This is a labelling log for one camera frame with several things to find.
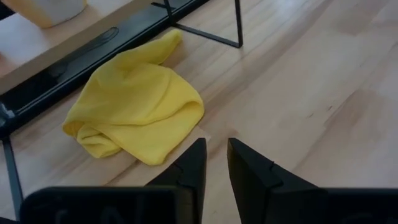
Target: cloth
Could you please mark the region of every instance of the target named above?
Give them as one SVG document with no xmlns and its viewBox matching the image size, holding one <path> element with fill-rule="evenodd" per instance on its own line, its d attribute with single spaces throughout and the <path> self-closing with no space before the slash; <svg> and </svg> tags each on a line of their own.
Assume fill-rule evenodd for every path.
<svg viewBox="0 0 398 224">
<path fill-rule="evenodd" d="M 70 109 L 63 131 L 95 158 L 126 150 L 161 164 L 204 113 L 197 91 L 162 63 L 181 41 L 178 30 L 122 52 L 100 66 Z"/>
</svg>

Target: black metal frame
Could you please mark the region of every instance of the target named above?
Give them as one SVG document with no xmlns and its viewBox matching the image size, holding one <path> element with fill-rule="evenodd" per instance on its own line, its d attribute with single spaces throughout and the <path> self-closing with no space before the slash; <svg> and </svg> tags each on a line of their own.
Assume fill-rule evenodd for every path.
<svg viewBox="0 0 398 224">
<path fill-rule="evenodd" d="M 170 20 L 170 23 L 171 23 L 172 27 L 187 31 L 187 32 L 192 33 L 192 34 L 196 34 L 196 35 L 202 36 L 202 37 L 210 39 L 210 40 L 217 41 L 217 42 L 222 43 L 222 44 L 226 44 L 226 45 L 229 45 L 229 46 L 232 46 L 232 47 L 236 47 L 236 48 L 241 48 L 243 46 L 243 29 L 242 29 L 241 3 L 240 3 L 240 0 L 234 0 L 234 1 L 235 1 L 236 28 L 238 30 L 238 42 L 235 42 L 235 41 L 232 41 L 232 40 L 228 40 L 228 39 L 225 39 L 223 37 L 219 37 L 217 35 L 204 32 L 202 30 L 194 29 L 192 27 L 188 27 L 188 26 L 185 26 L 185 25 L 182 25 L 182 24 L 178 24 L 176 22 L 176 19 L 175 19 L 174 15 L 173 15 L 173 10 L 172 10 L 172 7 L 170 6 L 169 0 L 164 0 L 164 6 L 165 6 L 165 8 L 167 10 L 167 15 L 169 15 L 169 20 Z"/>
<path fill-rule="evenodd" d="M 232 47 L 240 48 L 243 45 L 243 30 L 242 30 L 242 22 L 241 22 L 241 6 L 239 0 L 235 1 L 235 10 L 236 10 L 236 24 L 238 27 L 238 42 L 234 42 L 232 40 L 228 40 L 222 37 L 218 37 L 213 34 L 209 34 L 207 32 L 203 32 L 201 30 L 197 30 L 191 27 L 187 27 L 181 24 L 178 24 L 177 21 L 181 20 L 200 6 L 204 5 L 204 3 L 209 0 L 201 0 L 195 1 L 191 0 L 178 9 L 170 6 L 169 0 L 164 0 L 165 5 L 161 5 L 159 3 L 153 3 L 152 5 L 157 7 L 162 7 L 167 10 L 167 17 L 164 17 L 151 27 L 148 27 L 146 30 L 142 31 L 140 34 L 136 35 L 129 41 L 123 43 L 118 48 L 116 48 L 111 53 L 105 55 L 97 62 L 89 65 L 80 73 L 77 73 L 73 77 L 65 80 L 63 83 L 60 83 L 51 89 L 49 89 L 44 94 L 40 95 L 35 100 L 31 101 L 21 109 L 17 111 L 9 111 L 9 114 L 3 113 L 0 102 L 0 140 L 2 141 L 7 171 L 9 176 L 9 183 L 11 187 L 12 201 L 14 204 L 14 210 L 16 214 L 16 218 L 19 216 L 19 207 L 24 199 L 24 195 L 22 193 L 22 187 L 19 180 L 19 175 L 17 171 L 16 161 L 14 158 L 14 153 L 12 150 L 12 144 L 10 135 L 17 129 L 21 128 L 23 125 L 27 124 L 29 121 L 33 120 L 39 114 L 49 109 L 51 106 L 73 93 L 75 90 L 79 89 L 82 85 L 84 85 L 89 79 L 90 75 L 102 64 L 104 64 L 109 59 L 113 58 L 116 54 L 123 52 L 125 50 L 137 47 L 141 44 L 144 44 L 150 41 L 155 36 L 159 35 L 162 31 L 166 30 L 169 27 L 176 27 L 178 29 L 190 32 L 192 34 L 200 35 L 207 39 L 215 40 L 222 44 L 230 45 Z"/>
</svg>

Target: light wood grain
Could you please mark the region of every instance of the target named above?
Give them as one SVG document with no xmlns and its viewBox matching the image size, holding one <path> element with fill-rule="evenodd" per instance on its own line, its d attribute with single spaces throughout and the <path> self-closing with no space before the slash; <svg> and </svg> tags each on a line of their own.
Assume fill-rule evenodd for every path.
<svg viewBox="0 0 398 224">
<path fill-rule="evenodd" d="M 76 17 L 41 29 L 14 14 L 0 21 L 0 94 L 118 25 L 148 0 L 88 0 Z"/>
<path fill-rule="evenodd" d="M 208 140 L 203 223 L 240 223 L 229 137 L 319 186 L 398 187 L 397 11 L 394 0 L 243 0 L 242 49 L 184 33 L 164 64 L 206 108 L 166 164 L 147 167 L 127 154 L 91 158 L 60 129 L 74 95 L 13 135 L 24 192 L 144 185 L 199 137 Z M 228 0 L 182 23 L 236 37 Z"/>
</svg>

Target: black bar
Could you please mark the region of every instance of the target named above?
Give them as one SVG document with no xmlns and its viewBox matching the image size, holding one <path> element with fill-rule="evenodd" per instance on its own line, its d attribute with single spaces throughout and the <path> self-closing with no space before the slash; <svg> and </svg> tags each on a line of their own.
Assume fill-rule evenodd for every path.
<svg viewBox="0 0 398 224">
<path fill-rule="evenodd" d="M 235 0 L 236 27 L 238 29 L 238 48 L 243 45 L 243 28 L 241 15 L 241 1 Z"/>
<path fill-rule="evenodd" d="M 161 4 L 161 3 L 157 3 L 157 2 L 152 2 L 151 5 L 156 6 L 156 7 L 161 7 L 162 9 L 166 9 L 166 6 Z"/>
<path fill-rule="evenodd" d="M 211 40 L 217 41 L 217 42 L 222 43 L 222 44 L 226 44 L 226 45 L 229 45 L 229 46 L 232 46 L 232 47 L 240 48 L 240 45 L 238 43 L 236 43 L 236 42 L 234 42 L 232 40 L 225 39 L 223 37 L 219 37 L 219 36 L 214 35 L 214 34 L 209 34 L 207 32 L 204 32 L 204 31 L 201 31 L 201 30 L 198 30 L 198 29 L 194 29 L 194 28 L 191 28 L 191 27 L 187 27 L 187 26 L 184 26 L 184 25 L 181 25 L 181 24 L 175 24 L 174 27 L 175 28 L 179 28 L 179 29 L 184 30 L 184 31 L 187 31 L 187 32 L 190 32 L 192 34 L 199 35 L 199 36 L 207 38 L 207 39 L 211 39 Z"/>
<path fill-rule="evenodd" d="M 12 195 L 12 203 L 14 204 L 14 212 L 16 219 L 18 221 L 19 208 L 21 207 L 24 195 L 22 193 L 22 187 L 19 181 L 18 170 L 14 158 L 14 151 L 12 150 L 12 145 L 9 137 L 6 137 L 2 140 L 2 146 L 4 150 L 4 156 L 6 158 L 8 179 L 10 182 L 10 189 Z"/>
</svg>

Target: wooden table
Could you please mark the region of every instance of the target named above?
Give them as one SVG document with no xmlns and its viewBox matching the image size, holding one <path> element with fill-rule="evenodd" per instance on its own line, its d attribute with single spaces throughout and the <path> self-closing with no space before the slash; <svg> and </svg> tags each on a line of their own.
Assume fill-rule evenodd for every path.
<svg viewBox="0 0 398 224">
<path fill-rule="evenodd" d="M 14 14 L 0 21 L 0 94 L 47 68 L 110 27 L 150 4 L 150 0 L 88 0 L 73 19 L 41 29 Z"/>
<path fill-rule="evenodd" d="M 237 137 L 322 187 L 398 187 L 398 1 L 245 0 L 245 45 L 183 33 L 165 66 L 198 90 L 206 113 L 162 166 L 125 152 L 94 159 L 62 132 L 79 92 L 11 139 L 25 195 L 53 185 L 144 185 L 196 138 L 208 140 L 203 223 L 240 223 L 228 176 Z M 230 0 L 182 24 L 233 38 Z M 0 192 L 8 183 L 0 154 Z M 0 195 L 0 216 L 12 214 Z"/>
</svg>

